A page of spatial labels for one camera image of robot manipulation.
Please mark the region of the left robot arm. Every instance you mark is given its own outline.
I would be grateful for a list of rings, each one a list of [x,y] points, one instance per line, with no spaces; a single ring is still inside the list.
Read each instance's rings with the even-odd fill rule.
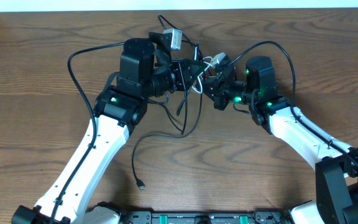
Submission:
[[[95,104],[80,145],[34,208],[23,205],[12,223],[119,223],[121,216],[102,205],[87,211],[90,198],[118,150],[147,111],[151,96],[187,92],[205,65],[197,58],[173,59],[184,34],[178,29],[150,32],[123,42],[120,70],[110,75]]]

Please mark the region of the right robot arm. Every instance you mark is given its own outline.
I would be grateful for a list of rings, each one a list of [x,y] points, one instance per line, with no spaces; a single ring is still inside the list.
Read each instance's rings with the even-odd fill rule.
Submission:
[[[291,208],[292,223],[358,223],[358,147],[342,142],[310,121],[288,98],[278,94],[268,57],[246,63],[246,81],[236,79],[229,57],[220,53],[207,62],[216,74],[202,82],[214,107],[247,105],[256,125],[291,146],[313,168],[316,199]]]

